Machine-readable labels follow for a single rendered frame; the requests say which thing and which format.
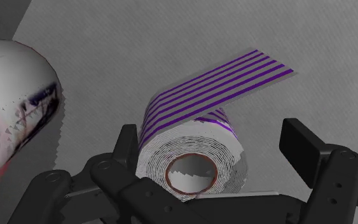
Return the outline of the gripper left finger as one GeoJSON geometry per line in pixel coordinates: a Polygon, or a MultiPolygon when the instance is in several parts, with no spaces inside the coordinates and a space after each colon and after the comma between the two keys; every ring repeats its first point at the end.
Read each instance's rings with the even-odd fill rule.
{"type": "Polygon", "coordinates": [[[209,224],[149,178],[138,178],[137,127],[121,128],[113,152],[90,158],[71,176],[65,170],[34,177],[7,224],[209,224]]]}

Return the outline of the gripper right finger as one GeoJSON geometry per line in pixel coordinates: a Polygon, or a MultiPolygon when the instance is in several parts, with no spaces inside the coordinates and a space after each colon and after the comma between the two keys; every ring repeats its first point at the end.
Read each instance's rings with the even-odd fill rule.
{"type": "Polygon", "coordinates": [[[358,153],[325,143],[297,118],[283,120],[279,150],[312,191],[298,224],[353,224],[358,153]]]}

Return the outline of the purple striped toilet paper roll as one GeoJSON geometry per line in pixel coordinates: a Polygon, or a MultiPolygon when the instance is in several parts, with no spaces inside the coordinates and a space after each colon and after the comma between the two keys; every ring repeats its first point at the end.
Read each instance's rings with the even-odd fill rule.
{"type": "Polygon", "coordinates": [[[224,107],[293,74],[261,50],[247,48],[161,88],[144,112],[136,175],[181,201],[238,193],[247,162],[224,107]]]}

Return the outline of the white cup with red rim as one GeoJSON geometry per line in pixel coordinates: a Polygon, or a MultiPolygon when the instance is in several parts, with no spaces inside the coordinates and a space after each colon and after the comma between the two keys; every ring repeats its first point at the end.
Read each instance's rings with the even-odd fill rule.
{"type": "Polygon", "coordinates": [[[50,63],[29,46],[0,40],[0,179],[61,101],[62,88],[50,63]]]}

